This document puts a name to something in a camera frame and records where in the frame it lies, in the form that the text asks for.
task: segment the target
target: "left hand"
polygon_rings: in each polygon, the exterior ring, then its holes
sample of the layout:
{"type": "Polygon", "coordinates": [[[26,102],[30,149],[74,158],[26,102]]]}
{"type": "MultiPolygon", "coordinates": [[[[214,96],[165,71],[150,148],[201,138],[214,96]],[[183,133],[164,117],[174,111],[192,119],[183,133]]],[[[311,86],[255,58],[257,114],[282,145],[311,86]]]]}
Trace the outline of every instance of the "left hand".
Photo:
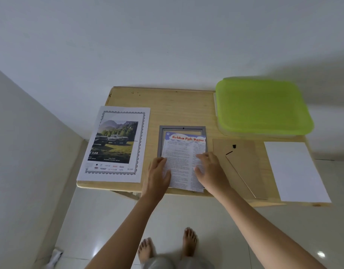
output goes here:
{"type": "Polygon", "coordinates": [[[150,163],[147,178],[142,185],[141,198],[149,199],[155,203],[161,201],[171,181],[171,170],[166,172],[165,177],[162,176],[166,161],[167,158],[157,157],[150,163]]]}

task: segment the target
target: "pickup truck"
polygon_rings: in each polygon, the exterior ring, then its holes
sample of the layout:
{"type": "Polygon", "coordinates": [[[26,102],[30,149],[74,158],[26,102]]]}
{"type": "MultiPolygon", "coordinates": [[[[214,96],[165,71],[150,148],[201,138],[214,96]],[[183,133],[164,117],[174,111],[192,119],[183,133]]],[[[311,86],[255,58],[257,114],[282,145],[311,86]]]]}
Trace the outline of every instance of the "pickup truck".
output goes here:
{"type": "Polygon", "coordinates": [[[127,141],[128,141],[128,137],[124,137],[121,135],[111,135],[108,138],[108,143],[113,143],[113,144],[119,144],[119,143],[126,144],[127,141]]]}
{"type": "Polygon", "coordinates": [[[105,146],[108,143],[108,139],[106,136],[103,136],[101,133],[97,133],[95,137],[95,141],[93,144],[101,144],[101,146],[105,146]]]}

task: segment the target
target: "green lid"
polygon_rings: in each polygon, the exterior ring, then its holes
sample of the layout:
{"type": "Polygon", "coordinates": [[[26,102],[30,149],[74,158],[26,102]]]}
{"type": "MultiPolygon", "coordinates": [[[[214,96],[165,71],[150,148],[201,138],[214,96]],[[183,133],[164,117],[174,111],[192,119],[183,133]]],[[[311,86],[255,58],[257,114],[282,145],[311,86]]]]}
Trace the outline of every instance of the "green lid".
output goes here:
{"type": "Polygon", "coordinates": [[[219,126],[225,131],[306,135],[313,128],[302,95],[290,82],[230,77],[216,86],[219,126]]]}

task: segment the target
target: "car poster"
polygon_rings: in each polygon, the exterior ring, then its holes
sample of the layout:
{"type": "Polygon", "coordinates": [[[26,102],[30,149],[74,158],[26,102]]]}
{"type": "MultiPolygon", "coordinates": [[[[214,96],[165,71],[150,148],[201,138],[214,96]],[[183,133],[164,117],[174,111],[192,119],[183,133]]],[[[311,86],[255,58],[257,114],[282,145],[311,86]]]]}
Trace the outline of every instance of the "car poster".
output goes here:
{"type": "Polygon", "coordinates": [[[149,108],[102,106],[77,180],[141,182],[149,108]]]}

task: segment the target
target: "gray pants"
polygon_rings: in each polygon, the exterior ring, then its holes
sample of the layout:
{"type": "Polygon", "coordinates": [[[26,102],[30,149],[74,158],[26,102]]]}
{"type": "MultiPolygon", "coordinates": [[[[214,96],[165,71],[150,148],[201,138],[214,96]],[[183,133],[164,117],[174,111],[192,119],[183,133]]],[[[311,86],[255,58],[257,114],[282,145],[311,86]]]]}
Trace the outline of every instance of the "gray pants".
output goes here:
{"type": "MultiPolygon", "coordinates": [[[[142,269],[175,269],[173,262],[166,257],[157,256],[141,264],[142,269]]],[[[214,269],[212,263],[196,257],[184,257],[178,262],[177,269],[214,269]]]]}

